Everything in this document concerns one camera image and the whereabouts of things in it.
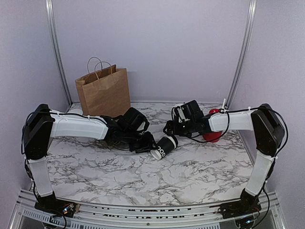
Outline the black plastic cup lid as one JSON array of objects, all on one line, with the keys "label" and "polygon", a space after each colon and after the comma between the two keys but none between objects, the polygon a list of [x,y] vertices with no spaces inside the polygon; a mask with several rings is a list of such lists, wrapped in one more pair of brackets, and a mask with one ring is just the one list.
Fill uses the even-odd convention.
[{"label": "black plastic cup lid", "polygon": [[172,139],[172,142],[174,144],[174,148],[177,148],[177,146],[178,146],[178,139],[174,135],[171,136],[171,139]]}]

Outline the black paper coffee cup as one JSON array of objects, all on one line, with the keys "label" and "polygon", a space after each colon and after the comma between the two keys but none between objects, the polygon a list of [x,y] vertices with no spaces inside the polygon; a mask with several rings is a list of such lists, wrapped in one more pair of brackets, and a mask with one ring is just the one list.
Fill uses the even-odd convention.
[{"label": "black paper coffee cup", "polygon": [[157,149],[151,150],[151,155],[157,159],[161,160],[167,156],[170,152],[175,150],[174,144],[172,142],[171,136],[164,135],[157,143]]}]

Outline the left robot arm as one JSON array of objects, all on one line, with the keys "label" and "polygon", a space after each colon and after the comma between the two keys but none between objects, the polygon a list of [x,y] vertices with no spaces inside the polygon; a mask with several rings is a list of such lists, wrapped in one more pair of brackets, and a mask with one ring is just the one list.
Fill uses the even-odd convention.
[{"label": "left robot arm", "polygon": [[21,135],[25,170],[38,192],[35,194],[35,208],[72,218],[80,207],[55,196],[46,163],[51,139],[63,136],[92,138],[109,146],[126,145],[131,152],[143,153],[157,148],[148,127],[148,119],[133,107],[123,115],[110,117],[62,113],[51,110],[47,104],[40,104],[28,115]]}]

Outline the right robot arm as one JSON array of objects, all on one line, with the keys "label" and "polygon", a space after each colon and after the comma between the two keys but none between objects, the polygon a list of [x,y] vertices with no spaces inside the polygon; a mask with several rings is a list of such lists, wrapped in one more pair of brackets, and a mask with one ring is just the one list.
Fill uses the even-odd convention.
[{"label": "right robot arm", "polygon": [[192,100],[172,109],[172,118],[163,129],[164,136],[158,142],[157,152],[164,157],[178,146],[177,137],[192,139],[194,133],[208,135],[225,134],[229,130],[252,131],[256,142],[256,159],[250,178],[238,201],[219,206],[224,219],[247,215],[261,210],[259,195],[264,190],[275,166],[276,157],[287,141],[288,132],[280,115],[269,104],[239,111],[220,109],[203,114],[198,103]]}]

